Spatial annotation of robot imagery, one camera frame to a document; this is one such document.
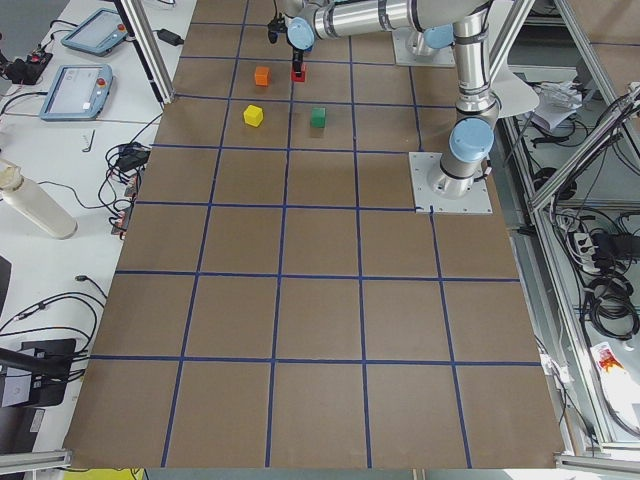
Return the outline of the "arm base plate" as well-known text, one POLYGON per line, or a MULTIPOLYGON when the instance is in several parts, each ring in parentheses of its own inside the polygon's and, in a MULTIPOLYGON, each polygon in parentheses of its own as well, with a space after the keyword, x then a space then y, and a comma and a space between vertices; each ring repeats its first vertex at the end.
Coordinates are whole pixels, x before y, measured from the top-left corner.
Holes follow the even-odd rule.
POLYGON ((422 214, 491 215, 486 180, 477 168, 470 178, 454 179, 441 170, 440 152, 410 152, 414 211, 422 214))
POLYGON ((424 32, 411 28, 392 33, 395 63, 400 66, 453 68, 453 25, 433 27, 424 32))

